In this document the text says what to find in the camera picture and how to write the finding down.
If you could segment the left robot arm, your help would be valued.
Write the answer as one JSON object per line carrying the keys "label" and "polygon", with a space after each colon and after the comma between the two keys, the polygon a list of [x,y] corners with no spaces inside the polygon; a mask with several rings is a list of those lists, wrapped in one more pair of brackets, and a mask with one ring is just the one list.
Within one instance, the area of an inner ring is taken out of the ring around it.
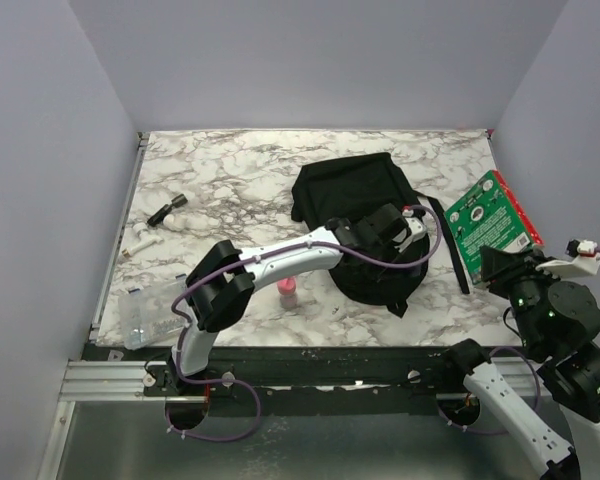
{"label": "left robot arm", "polygon": [[334,218],[304,236],[270,246],[237,248],[229,240],[215,244],[171,305],[184,326],[171,350],[168,384],[181,395],[205,384],[201,374],[218,334],[243,318],[252,296],[263,288],[304,273],[342,270],[370,292],[381,275],[419,267],[409,250],[425,236],[417,216],[388,204],[356,222]]}

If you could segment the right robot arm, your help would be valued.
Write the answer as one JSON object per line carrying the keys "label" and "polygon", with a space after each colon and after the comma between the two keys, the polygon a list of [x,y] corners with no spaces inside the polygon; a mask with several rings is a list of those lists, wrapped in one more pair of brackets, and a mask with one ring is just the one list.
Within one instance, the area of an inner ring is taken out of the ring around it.
{"label": "right robot arm", "polygon": [[508,253],[483,246],[481,279],[510,303],[524,357],[538,364],[545,387],[564,415],[572,438],[551,429],[507,383],[495,362],[466,339],[444,353],[440,379],[490,410],[522,448],[542,479],[600,479],[600,308],[590,289],[576,283],[600,267],[600,247],[573,239],[568,259],[541,251]]}

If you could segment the black backpack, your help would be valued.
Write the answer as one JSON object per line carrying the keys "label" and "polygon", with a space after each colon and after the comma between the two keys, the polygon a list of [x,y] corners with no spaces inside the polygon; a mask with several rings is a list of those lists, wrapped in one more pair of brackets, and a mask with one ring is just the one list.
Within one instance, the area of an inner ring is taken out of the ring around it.
{"label": "black backpack", "polygon": [[[422,192],[414,190],[387,152],[325,160],[304,165],[292,186],[291,218],[311,230],[318,227],[343,233],[343,244],[388,263],[411,263],[430,251],[430,235],[404,252],[367,253],[358,244],[355,224],[385,204],[399,210],[418,205]],[[428,263],[410,269],[386,269],[350,255],[329,271],[337,288],[349,299],[384,306],[401,317],[408,297],[419,287]]]}

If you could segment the green picture book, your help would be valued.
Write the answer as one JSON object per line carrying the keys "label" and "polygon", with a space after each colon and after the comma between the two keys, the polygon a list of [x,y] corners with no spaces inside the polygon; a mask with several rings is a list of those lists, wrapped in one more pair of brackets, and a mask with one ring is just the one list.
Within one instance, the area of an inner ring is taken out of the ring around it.
{"label": "green picture book", "polygon": [[482,283],[481,247],[519,253],[544,246],[513,190],[495,169],[447,208],[445,219],[474,287]]}

